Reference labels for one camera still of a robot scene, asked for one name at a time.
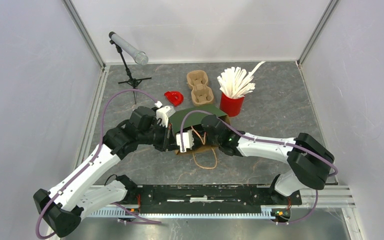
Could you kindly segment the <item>brown paper bag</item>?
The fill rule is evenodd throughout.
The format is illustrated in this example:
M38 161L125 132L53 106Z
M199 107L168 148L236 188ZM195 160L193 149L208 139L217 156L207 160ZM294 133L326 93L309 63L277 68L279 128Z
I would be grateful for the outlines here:
M176 136L177 133L182 134L183 132L187 132L190 129L192 129L193 131L194 145L192 149L187 150L187 152L184 153L180 153L179 149L176 149L175 154L178 156L190 155L193 159L194 164L198 168L204 170L213 170L218 166L219 159L216 153L216 145L210 141L208 133L204 130L204 127L202 126L202 122L206 116L206 114L200 112L192 113L191 115L186 117L183 126L181 126L181 123L183 121L182 119L177 121L176 123L172 123L174 136ZM213 165L205 166L200 164L199 161L197 161L197 155L208 151L212 152L214 163Z

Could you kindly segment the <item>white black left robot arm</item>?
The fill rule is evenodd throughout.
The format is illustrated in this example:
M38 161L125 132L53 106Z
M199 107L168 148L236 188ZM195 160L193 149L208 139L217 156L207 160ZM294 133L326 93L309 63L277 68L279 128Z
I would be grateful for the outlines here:
M33 195L39 213L37 223L45 221L49 225L53 230L49 237L66 237L85 217L106 205L119 201L133 203L137 190L121 180L114 180L90 193L87 190L139 145L152 145L160 152L167 150L169 117L175 112L170 105L138 107L129 119L109 129L89 157L69 176L50 190L38 189Z

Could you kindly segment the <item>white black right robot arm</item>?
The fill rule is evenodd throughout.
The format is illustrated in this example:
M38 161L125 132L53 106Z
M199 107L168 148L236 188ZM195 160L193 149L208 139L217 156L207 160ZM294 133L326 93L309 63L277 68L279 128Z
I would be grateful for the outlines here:
M210 143L228 156L261 157L288 164L289 170L272 181L269 199L282 204L294 192L310 188L323 190L328 178L336 173L334 155L310 134L273 138L234 130L215 115L207 115L201 126Z

